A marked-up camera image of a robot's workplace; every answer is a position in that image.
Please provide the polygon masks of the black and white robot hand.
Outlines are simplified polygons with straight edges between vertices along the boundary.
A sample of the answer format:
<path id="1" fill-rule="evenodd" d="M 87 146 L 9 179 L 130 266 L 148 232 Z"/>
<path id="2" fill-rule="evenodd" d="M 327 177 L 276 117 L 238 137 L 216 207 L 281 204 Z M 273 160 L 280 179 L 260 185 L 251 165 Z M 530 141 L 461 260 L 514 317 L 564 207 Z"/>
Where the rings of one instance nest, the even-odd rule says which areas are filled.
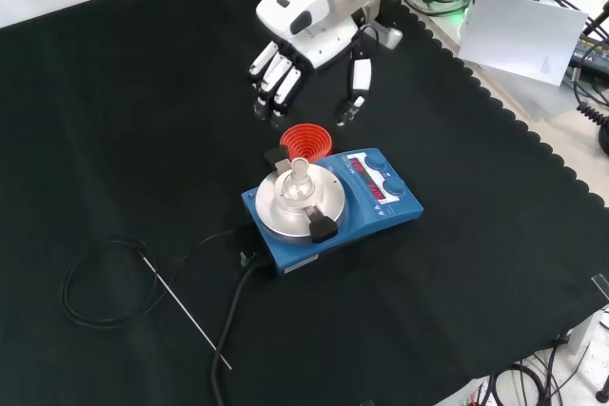
<path id="1" fill-rule="evenodd" d="M 381 0 L 262 0 L 256 9 L 273 39 L 248 69 L 257 91 L 258 116 L 279 124 L 289 113 L 306 78 L 347 54 L 346 97 L 335 111 L 336 126 L 352 122 L 369 98 L 372 63 L 363 36 L 372 26 Z"/>

